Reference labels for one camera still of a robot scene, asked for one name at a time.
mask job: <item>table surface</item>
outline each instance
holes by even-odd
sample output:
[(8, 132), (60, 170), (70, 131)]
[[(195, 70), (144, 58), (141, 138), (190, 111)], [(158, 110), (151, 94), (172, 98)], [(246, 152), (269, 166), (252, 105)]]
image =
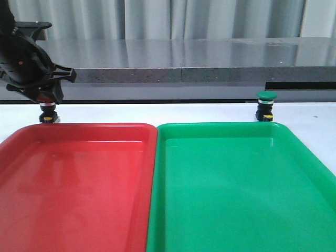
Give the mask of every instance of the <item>table surface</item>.
[[(221, 104), (62, 104), (61, 123), (255, 121), (257, 103)], [(0, 105), (0, 142), (37, 124), (37, 104)], [(336, 103), (275, 103), (274, 121), (286, 125), (336, 175)]]

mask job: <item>gray countertop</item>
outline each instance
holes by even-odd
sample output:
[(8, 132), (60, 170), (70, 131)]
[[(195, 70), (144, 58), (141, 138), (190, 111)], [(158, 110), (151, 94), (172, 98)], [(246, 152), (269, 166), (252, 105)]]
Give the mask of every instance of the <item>gray countertop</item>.
[(78, 83), (336, 81), (336, 38), (39, 41)]

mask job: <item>plastic tray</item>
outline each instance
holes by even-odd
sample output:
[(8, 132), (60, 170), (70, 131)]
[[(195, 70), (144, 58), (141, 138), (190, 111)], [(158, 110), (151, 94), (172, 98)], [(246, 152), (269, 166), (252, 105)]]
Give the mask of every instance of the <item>plastic tray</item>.
[(283, 125), (159, 127), (147, 252), (336, 251), (336, 178)]
[(157, 129), (49, 124), (0, 144), (0, 251), (145, 251)]

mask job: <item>curtain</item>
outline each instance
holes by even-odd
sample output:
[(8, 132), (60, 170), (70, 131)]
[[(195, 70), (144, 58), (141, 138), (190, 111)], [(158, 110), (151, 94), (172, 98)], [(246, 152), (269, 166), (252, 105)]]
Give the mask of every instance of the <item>curtain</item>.
[(9, 0), (53, 39), (336, 37), (336, 0)]

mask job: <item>red tray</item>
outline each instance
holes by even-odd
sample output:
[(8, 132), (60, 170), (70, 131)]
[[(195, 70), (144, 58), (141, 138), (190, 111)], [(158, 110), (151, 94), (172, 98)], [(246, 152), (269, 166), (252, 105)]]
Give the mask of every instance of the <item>red tray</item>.
[(1, 251), (145, 251), (157, 129), (40, 124), (0, 144)]

